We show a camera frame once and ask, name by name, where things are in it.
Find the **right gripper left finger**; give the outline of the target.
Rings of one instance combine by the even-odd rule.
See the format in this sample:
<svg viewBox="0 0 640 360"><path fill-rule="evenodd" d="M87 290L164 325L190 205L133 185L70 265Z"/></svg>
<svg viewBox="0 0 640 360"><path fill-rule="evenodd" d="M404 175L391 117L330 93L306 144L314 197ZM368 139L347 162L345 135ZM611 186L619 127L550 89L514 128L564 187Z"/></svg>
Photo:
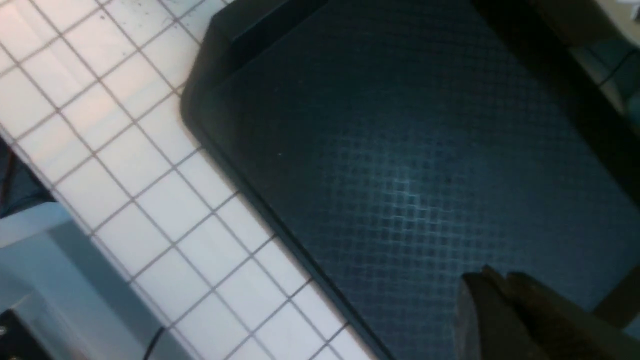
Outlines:
<svg viewBox="0 0 640 360"><path fill-rule="evenodd" d="M455 301L457 360L547 360L512 303L478 272L464 273Z"/></svg>

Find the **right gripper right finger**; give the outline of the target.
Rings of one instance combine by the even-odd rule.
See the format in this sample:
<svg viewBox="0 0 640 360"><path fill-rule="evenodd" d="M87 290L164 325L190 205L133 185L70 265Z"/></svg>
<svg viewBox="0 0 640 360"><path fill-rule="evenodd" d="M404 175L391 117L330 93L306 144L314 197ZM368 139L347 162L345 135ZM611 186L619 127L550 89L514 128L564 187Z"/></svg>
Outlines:
<svg viewBox="0 0 640 360"><path fill-rule="evenodd" d="M530 339L549 360L637 360L639 340L523 272L482 275L515 310Z"/></svg>

